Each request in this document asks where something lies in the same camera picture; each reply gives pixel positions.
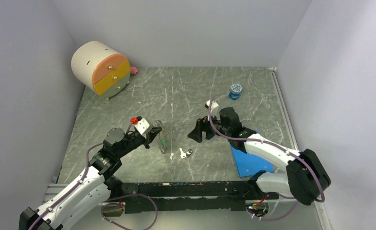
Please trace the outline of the black white key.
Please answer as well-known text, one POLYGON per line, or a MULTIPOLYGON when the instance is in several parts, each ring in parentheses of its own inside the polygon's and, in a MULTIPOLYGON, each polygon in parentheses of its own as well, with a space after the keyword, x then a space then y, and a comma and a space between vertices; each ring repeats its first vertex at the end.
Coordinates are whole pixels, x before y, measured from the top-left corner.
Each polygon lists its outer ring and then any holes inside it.
POLYGON ((188 149, 187 151, 183 151, 182 148, 179 148, 179 151, 180 151, 180 158, 182 158, 182 159, 188 158, 193 153, 192 149, 188 149))

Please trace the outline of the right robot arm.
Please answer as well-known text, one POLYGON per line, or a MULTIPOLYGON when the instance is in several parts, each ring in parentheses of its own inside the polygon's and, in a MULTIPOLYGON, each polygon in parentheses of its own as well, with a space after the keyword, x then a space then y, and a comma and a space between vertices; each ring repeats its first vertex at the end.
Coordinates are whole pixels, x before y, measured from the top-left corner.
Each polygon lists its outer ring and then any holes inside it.
POLYGON ((226 138, 235 150, 261 157, 283 171, 257 172, 255 182, 248 186, 251 197, 260 199, 266 193, 291 195, 307 206, 325 200, 324 191, 331 179, 314 151, 290 149, 264 138, 243 126, 232 107, 223 108, 219 115, 219 119, 215 115, 197 119, 187 137, 201 143, 218 135, 226 138))

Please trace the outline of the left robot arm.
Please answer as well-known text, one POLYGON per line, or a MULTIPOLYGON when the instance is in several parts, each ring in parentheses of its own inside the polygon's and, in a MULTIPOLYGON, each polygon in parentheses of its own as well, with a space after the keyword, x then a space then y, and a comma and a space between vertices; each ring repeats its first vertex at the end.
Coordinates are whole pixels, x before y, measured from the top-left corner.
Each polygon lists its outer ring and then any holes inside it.
POLYGON ((125 132, 121 128, 108 131, 100 143, 102 148, 86 159, 84 170, 63 190, 36 209, 26 208, 19 219, 21 230, 65 230, 95 206, 105 201, 118 205, 118 200, 138 196, 123 191, 122 182, 114 173, 122 165, 121 158, 143 145, 149 148, 162 128, 149 126, 125 132))

